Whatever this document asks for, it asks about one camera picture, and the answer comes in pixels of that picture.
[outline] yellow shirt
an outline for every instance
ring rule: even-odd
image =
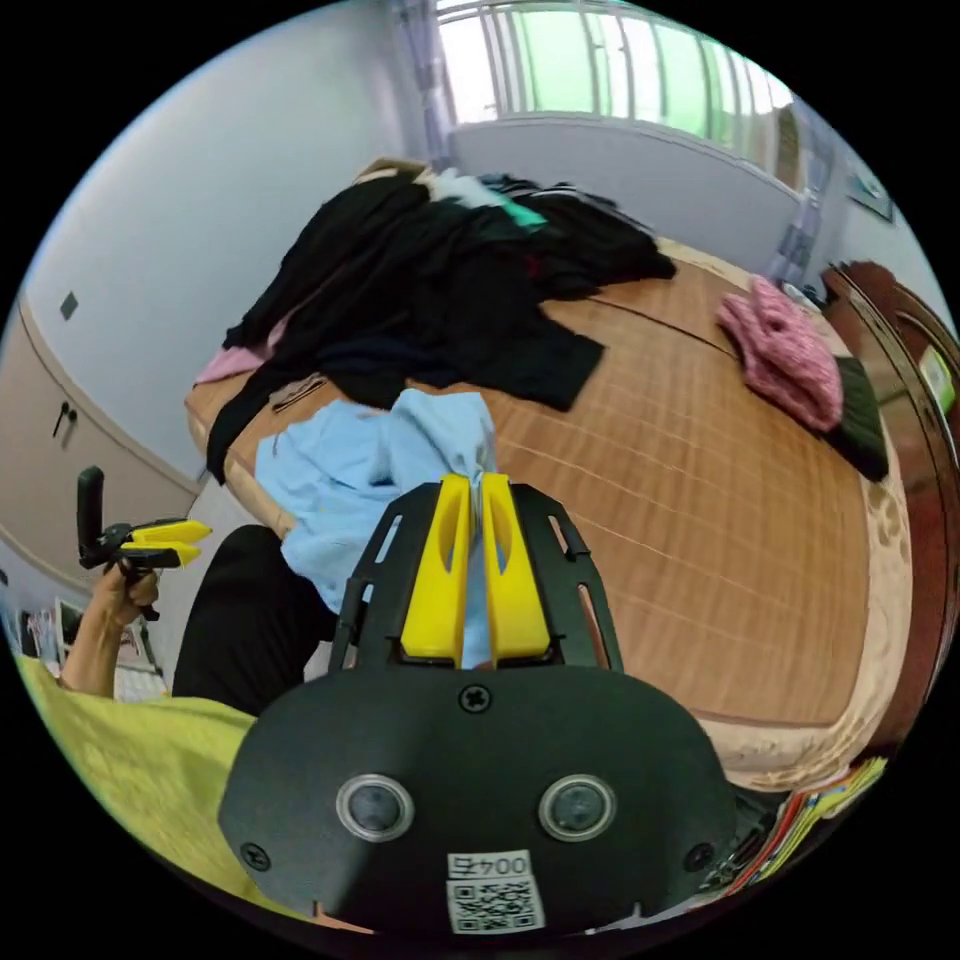
[[[227,775],[253,717],[211,700],[118,703],[73,693],[39,661],[16,659],[47,729],[121,826],[212,886],[305,920],[260,893],[217,824]]]

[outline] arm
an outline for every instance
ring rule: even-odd
[[[127,586],[118,567],[104,573],[94,586],[93,597],[80,620],[60,685],[75,693],[112,698],[123,628],[139,616],[140,606],[156,599],[155,573],[132,587]]]

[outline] window curtain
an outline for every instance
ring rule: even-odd
[[[423,124],[426,133],[426,160],[440,173],[452,165],[450,130],[453,110],[440,43],[436,0],[390,0],[397,17],[401,41],[409,53],[420,92]]]
[[[792,283],[799,287],[820,232],[824,194],[836,161],[836,135],[830,125],[802,100],[795,99],[792,109],[800,134],[806,187],[768,276],[774,283]]]

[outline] beige cabinet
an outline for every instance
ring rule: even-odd
[[[139,448],[69,382],[19,305],[0,352],[0,537],[81,590],[96,572],[78,559],[77,476],[92,465],[106,478],[105,524],[182,516],[196,499],[193,481]]]

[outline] camera lens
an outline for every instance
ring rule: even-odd
[[[395,780],[362,774],[337,794],[337,816],[354,835],[371,843],[395,840],[413,823],[413,800]]]
[[[551,784],[540,800],[540,823],[557,840],[591,840],[610,825],[616,809],[613,791],[589,774]]]

